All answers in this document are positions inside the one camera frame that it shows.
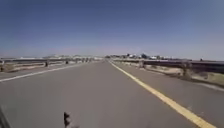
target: yellow line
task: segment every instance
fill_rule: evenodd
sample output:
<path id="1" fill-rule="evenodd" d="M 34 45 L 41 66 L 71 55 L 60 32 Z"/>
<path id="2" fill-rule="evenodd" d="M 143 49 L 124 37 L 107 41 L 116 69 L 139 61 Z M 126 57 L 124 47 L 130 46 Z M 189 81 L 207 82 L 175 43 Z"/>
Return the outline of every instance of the yellow line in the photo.
<path id="1" fill-rule="evenodd" d="M 138 78 L 136 78 L 133 75 L 127 73 L 126 71 L 124 71 L 123 69 L 117 67 L 116 65 L 114 65 L 114 64 L 112 64 L 112 65 L 115 68 L 117 68 L 118 70 L 120 70 L 121 72 L 123 72 L 125 75 L 127 75 L 128 77 L 130 77 L 132 80 L 134 80 L 136 83 L 138 83 L 139 85 L 141 85 L 143 88 L 145 88 L 146 90 L 148 90 L 149 92 L 151 92 L 152 94 L 154 94 L 155 96 L 157 96 L 159 99 L 161 99 L 167 105 L 169 105 L 171 108 L 173 108 L 175 111 L 177 111 L 179 114 L 183 115 L 185 118 L 187 118 L 188 120 L 190 120 L 191 122 L 193 122 L 197 126 L 199 126 L 201 128 L 216 128 L 216 126 L 214 126 L 214 125 L 206 122 L 201 117 L 195 115 L 194 113 L 192 113 L 188 109 L 186 109 L 186 108 L 182 107 L 181 105 L 179 105 L 174 100 L 166 97 L 164 94 L 162 94 L 159 91 L 153 89 L 149 85 L 143 83 Z"/>

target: road edge line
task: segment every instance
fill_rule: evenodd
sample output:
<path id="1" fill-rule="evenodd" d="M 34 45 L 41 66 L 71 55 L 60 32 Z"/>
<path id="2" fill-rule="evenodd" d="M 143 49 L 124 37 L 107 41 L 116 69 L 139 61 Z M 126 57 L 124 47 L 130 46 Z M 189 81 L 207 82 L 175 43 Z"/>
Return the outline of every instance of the road edge line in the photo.
<path id="1" fill-rule="evenodd" d="M 19 78 L 34 76 L 34 75 L 38 75 L 38 74 L 44 74 L 44 73 L 47 73 L 47 72 L 53 72 L 53 71 L 67 69 L 67 68 L 72 68 L 72 67 L 78 67 L 78 66 L 82 66 L 82 65 L 83 64 L 81 64 L 81 65 L 72 65 L 72 66 L 66 66 L 66 67 L 62 67 L 62 68 L 54 68 L 54 69 L 49 69 L 49 70 L 44 70 L 44 71 L 29 73 L 29 74 L 20 75 L 20 76 L 14 76 L 14 77 L 10 77 L 10 78 L 4 78 L 4 79 L 0 79 L 0 82 L 5 82 L 5 81 L 14 80 L 14 79 L 19 79 Z"/>
<path id="2" fill-rule="evenodd" d="M 141 80 L 139 80 L 138 78 L 136 78 L 133 75 L 129 74 L 128 72 L 124 71 L 123 69 L 119 68 L 118 66 L 116 66 L 112 62 L 110 62 L 110 64 L 113 67 L 115 67 L 116 69 L 118 69 L 119 71 L 121 71 L 122 73 L 124 73 L 125 75 L 127 75 L 128 77 L 130 77 L 133 81 L 135 81 L 137 84 L 142 86 L 144 89 L 146 89 L 147 91 L 149 91 L 150 93 L 152 93 L 153 95 L 158 97 L 160 100 L 165 102 L 167 105 L 169 105 L 171 108 L 173 108 L 177 113 L 181 114 L 182 116 L 187 118 L 192 123 L 196 124 L 197 126 L 199 126 L 201 128 L 216 128 L 216 126 L 208 123 L 207 121 L 205 121 L 201 117 L 197 116 L 193 112 L 191 112 L 188 109 L 184 108 L 183 106 L 179 105 L 174 100 L 172 100 L 169 97 L 165 96 L 161 92 L 155 90 L 154 88 L 152 88 L 148 84 L 142 82 Z"/>

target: sky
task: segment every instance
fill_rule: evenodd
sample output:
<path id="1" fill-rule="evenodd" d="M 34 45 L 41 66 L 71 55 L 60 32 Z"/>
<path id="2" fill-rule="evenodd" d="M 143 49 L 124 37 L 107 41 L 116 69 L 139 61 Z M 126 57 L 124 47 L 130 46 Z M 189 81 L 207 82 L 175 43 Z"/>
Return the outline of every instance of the sky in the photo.
<path id="1" fill-rule="evenodd" d="M 0 56 L 224 60 L 223 0 L 0 0 Z"/>

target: overpass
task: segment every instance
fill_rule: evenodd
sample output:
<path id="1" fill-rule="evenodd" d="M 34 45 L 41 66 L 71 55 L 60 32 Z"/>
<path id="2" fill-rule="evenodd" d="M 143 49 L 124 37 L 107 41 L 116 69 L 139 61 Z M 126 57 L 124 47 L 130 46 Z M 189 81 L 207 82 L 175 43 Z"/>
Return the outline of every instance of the overpass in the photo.
<path id="1" fill-rule="evenodd" d="M 108 61 L 0 74 L 12 128 L 224 127 L 224 92 Z"/>

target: guardrail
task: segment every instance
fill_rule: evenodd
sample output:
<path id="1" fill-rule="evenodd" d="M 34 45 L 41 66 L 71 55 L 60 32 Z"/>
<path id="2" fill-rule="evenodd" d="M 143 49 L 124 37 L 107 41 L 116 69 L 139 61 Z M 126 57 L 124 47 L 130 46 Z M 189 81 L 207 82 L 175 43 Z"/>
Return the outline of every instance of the guardrail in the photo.
<path id="1" fill-rule="evenodd" d="M 140 67 L 145 65 L 164 66 L 172 68 L 181 68 L 183 74 L 187 74 L 187 71 L 202 71 L 202 72 L 214 72 L 224 74 L 224 62 L 223 61 L 181 61 L 181 60 L 135 60 L 135 59 L 117 59 L 117 62 L 139 63 Z"/>
<path id="2" fill-rule="evenodd" d="M 0 72 L 13 70 L 18 67 L 27 66 L 45 66 L 48 67 L 51 64 L 65 63 L 73 61 L 78 62 L 90 62 L 93 58 L 66 58 L 66 59 L 0 59 Z"/>

